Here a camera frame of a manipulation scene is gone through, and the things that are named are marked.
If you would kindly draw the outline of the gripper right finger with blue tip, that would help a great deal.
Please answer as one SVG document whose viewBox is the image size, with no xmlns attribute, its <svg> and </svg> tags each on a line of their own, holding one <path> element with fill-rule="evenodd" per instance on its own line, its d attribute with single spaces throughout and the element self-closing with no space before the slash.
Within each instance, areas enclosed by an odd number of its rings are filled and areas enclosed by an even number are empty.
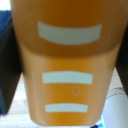
<svg viewBox="0 0 128 128">
<path fill-rule="evenodd" d="M 128 89 L 128 26 L 126 27 L 124 33 L 116 63 L 116 69 L 118 71 L 123 87 Z"/>
</svg>

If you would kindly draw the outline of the gripper left finger with blue tip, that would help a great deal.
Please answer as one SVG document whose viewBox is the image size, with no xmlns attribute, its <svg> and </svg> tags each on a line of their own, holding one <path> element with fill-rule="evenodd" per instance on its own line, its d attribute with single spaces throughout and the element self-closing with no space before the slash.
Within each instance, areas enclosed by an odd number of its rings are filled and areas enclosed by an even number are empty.
<svg viewBox="0 0 128 128">
<path fill-rule="evenodd" d="M 0 11 L 0 115 L 11 106 L 21 66 L 10 11 Z"/>
</svg>

